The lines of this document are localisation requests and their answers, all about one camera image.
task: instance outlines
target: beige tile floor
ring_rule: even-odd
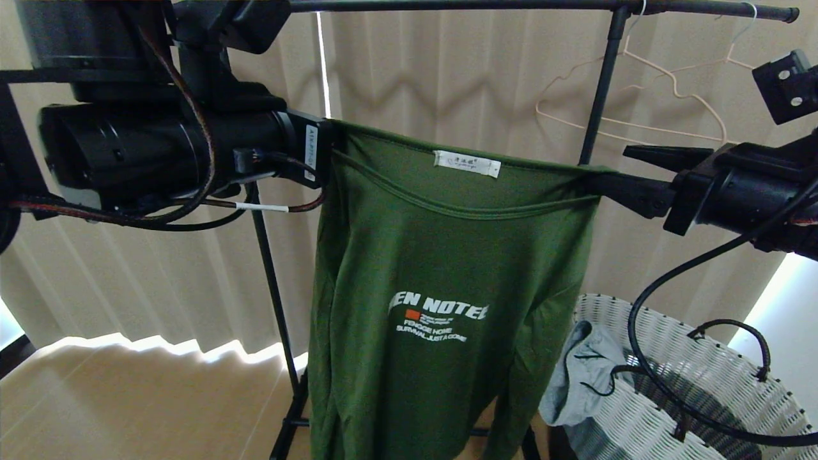
[[[281,368],[235,351],[52,346],[0,381],[0,458],[266,460],[292,395]],[[534,426],[545,458],[546,428]],[[298,429],[289,459],[309,459],[308,437]],[[482,446],[472,438],[457,460]]]

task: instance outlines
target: green shirt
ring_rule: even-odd
[[[309,348],[312,457],[451,460],[497,397],[511,458],[546,388],[599,201],[553,165],[337,123]]]

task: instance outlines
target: gray cloth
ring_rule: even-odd
[[[580,321],[563,345],[560,360],[540,401],[540,415],[548,425],[574,426],[599,412],[600,393],[611,386],[611,370],[625,364],[622,346],[598,324]]]

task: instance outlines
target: beige curtain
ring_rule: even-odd
[[[758,66],[801,47],[818,59],[818,8],[812,0],[768,2],[802,8],[786,25],[757,20],[733,57]],[[535,114],[535,105],[584,125],[596,90],[610,13],[606,11],[444,11],[325,14],[332,115],[413,137],[510,156],[576,164],[583,131]],[[642,18],[632,52],[676,69],[726,56],[731,37],[749,19],[667,13]],[[720,137],[701,105],[677,100],[669,79],[643,90],[658,72],[621,57],[605,116],[637,124]],[[679,74],[681,93],[696,92],[721,114],[728,138],[767,145],[801,137],[818,120],[776,127],[748,70],[713,65]],[[632,129],[603,122],[602,130],[644,142],[718,147],[719,142]],[[661,171],[622,156],[625,142],[600,137],[592,164],[669,180]],[[670,268],[732,238],[718,228],[695,227],[686,237],[662,230],[607,199],[595,222],[585,289],[634,300]],[[695,269],[658,291],[650,305],[683,321],[746,317],[782,254],[744,247]],[[714,330],[729,338],[732,331]]]
[[[811,0],[770,1],[802,8],[792,25],[759,20],[737,42],[734,58],[760,65],[796,47],[818,55],[818,11]],[[589,11],[445,11],[322,14],[331,115],[410,136],[512,156],[573,164],[582,131],[535,115],[543,110],[585,124],[610,15]],[[293,15],[264,56],[234,53],[240,79],[264,82],[290,105],[322,113],[316,16]],[[631,50],[675,69],[724,57],[747,19],[668,13],[643,18]],[[13,2],[0,2],[3,69],[27,67]],[[655,72],[622,58],[614,90],[646,84]],[[680,74],[680,91],[697,92],[721,114],[732,141],[779,145],[815,126],[806,117],[776,127],[748,71],[711,66]],[[14,88],[32,139],[38,108],[70,103],[59,85]],[[718,136],[700,106],[677,101],[666,79],[641,92],[614,92],[606,116]],[[603,130],[645,142],[716,147],[718,142],[626,129]],[[669,179],[667,172],[622,157],[625,143],[600,138],[592,162],[629,174]],[[290,183],[261,183],[267,203],[298,203],[311,192]],[[190,221],[219,217],[199,210]],[[296,352],[305,351],[317,213],[268,214],[269,237]],[[627,300],[659,274],[732,237],[695,227],[686,237],[662,230],[607,200],[600,207],[586,289]],[[678,278],[654,295],[656,308],[687,322],[744,318],[782,255],[737,250]],[[196,338],[203,350],[240,339],[248,352],[278,340],[249,216],[225,228],[163,234],[68,218],[24,219],[0,258],[2,297],[36,345],[63,336],[121,331],[136,340]],[[726,338],[728,331],[714,331]]]
[[[15,3],[0,2],[0,65],[30,68]],[[239,79],[265,83],[290,106],[321,114],[323,94],[314,15],[290,18],[262,56],[231,54]],[[12,87],[29,138],[43,166],[36,133],[40,107],[73,103],[68,85]],[[50,181],[52,190],[57,189]],[[259,184],[263,203],[299,204],[315,192],[289,181]],[[186,222],[226,215],[197,210]],[[269,241],[294,351],[306,351],[317,212],[266,214]],[[64,336],[121,332],[138,340],[197,339],[207,351],[239,339],[248,353],[279,341],[252,220],[247,214],[213,231],[146,232],[82,220],[24,217],[0,257],[2,298],[36,346]]]

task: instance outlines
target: white laundry basket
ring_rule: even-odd
[[[624,300],[585,294],[579,298],[574,320],[584,319],[607,328],[622,346],[629,363],[636,364],[627,337],[630,310],[631,304]],[[778,379],[766,375],[769,369],[760,370],[741,354],[703,334],[691,338],[693,327],[650,309],[640,313],[636,330],[645,356],[663,381],[701,413],[765,435],[801,435],[812,431],[793,394]],[[751,444],[695,420],[690,421],[685,440],[679,441],[672,432],[680,420],[680,411],[647,377],[634,374],[633,387],[617,379],[616,388],[613,395],[604,398],[601,415],[580,426],[566,428],[578,458],[818,459],[816,446],[787,449]],[[594,444],[596,456],[580,457],[582,450],[590,450],[587,446]],[[646,444],[659,447],[649,451]],[[608,455],[606,451],[617,452]]]

